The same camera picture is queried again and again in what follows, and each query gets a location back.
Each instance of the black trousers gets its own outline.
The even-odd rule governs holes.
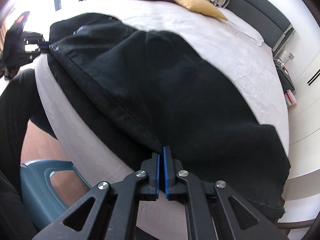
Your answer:
[[[21,150],[30,119],[55,137],[33,69],[16,75],[0,96],[0,239],[30,240],[37,233],[24,210],[20,185]]]

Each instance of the white bed sheet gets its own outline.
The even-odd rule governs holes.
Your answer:
[[[272,61],[271,49],[259,47],[228,24],[167,2],[88,0],[58,11],[50,24],[86,13],[113,15],[140,30],[169,30],[182,36],[199,55],[222,71],[241,92],[261,124],[272,124],[286,152],[289,145],[287,108]],[[36,59],[36,81],[45,112],[63,149],[91,185],[122,180],[132,170],[77,115],[51,74],[45,55]],[[162,240],[187,239],[184,207],[160,195],[156,203],[141,203],[137,225]]]

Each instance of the black garment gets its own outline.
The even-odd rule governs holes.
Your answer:
[[[29,119],[54,135],[36,87],[35,71],[24,70],[0,96],[0,239],[30,240],[36,234],[21,202],[20,156]]]
[[[275,128],[260,125],[232,82],[180,36],[84,14],[53,24],[50,41],[58,42],[48,63],[68,100],[106,145],[105,131],[117,133],[110,149],[131,168],[150,157],[144,149],[169,145],[200,179],[225,180],[266,217],[283,215],[290,164]]]

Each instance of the wall socket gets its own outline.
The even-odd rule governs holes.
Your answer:
[[[289,54],[289,59],[291,59],[291,60],[294,59],[294,55],[292,53]]]

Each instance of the black pants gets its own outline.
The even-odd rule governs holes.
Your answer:
[[[30,240],[37,233],[21,201],[20,157],[29,119],[55,137],[33,69],[16,75],[0,96],[0,239]]]

